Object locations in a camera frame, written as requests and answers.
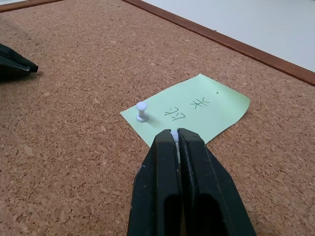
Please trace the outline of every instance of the sticky note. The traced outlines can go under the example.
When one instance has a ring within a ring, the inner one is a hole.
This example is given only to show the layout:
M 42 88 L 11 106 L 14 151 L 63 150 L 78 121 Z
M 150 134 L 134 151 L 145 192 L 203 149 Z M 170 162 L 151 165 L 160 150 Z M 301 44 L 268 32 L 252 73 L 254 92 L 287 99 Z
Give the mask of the sticky note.
M 136 120 L 135 106 L 121 112 L 132 128 L 151 146 L 165 129 L 185 128 L 205 143 L 235 124 L 249 107 L 250 99 L 231 88 L 199 74 L 145 100 L 149 119 Z

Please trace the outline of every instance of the push pin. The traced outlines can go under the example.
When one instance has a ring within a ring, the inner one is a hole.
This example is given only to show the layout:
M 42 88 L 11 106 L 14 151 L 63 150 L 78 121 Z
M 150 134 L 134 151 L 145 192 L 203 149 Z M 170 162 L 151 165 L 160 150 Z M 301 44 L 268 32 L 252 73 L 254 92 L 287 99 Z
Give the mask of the push pin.
M 136 117 L 136 120 L 138 122 L 146 122 L 148 120 L 148 116 L 144 113 L 144 111 L 147 109 L 148 105 L 147 103 L 145 102 L 138 102 L 137 105 L 136 105 L 136 108 L 138 109 L 139 111 L 139 114 L 137 115 Z

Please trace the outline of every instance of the white wall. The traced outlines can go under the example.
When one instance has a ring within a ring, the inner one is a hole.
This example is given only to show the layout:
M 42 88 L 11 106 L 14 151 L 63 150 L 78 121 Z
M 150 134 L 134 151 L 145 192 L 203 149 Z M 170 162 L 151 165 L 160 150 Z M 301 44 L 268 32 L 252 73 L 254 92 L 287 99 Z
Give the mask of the white wall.
M 144 0 L 315 72 L 315 0 Z

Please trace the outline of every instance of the cork board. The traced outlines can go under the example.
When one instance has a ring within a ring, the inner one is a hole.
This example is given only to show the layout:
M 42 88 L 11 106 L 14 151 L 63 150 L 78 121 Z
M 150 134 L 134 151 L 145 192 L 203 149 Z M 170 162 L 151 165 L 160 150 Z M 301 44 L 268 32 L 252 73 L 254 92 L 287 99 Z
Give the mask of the cork board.
M 201 73 L 251 99 L 208 148 L 258 235 L 315 231 L 315 88 L 117 0 L 0 14 L 39 65 L 0 84 L 0 234 L 126 235 L 148 147 L 119 112 Z

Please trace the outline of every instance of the paper note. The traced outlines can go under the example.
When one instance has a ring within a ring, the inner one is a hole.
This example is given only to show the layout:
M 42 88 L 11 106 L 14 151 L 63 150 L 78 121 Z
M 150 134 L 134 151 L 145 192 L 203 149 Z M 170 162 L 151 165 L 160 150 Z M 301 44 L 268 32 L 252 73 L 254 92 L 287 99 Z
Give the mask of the paper note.
M 235 124 L 246 112 L 250 99 L 202 74 L 169 87 L 145 100 L 149 119 L 136 120 L 135 106 L 121 112 L 140 137 L 151 146 L 165 129 L 185 128 L 205 143 Z

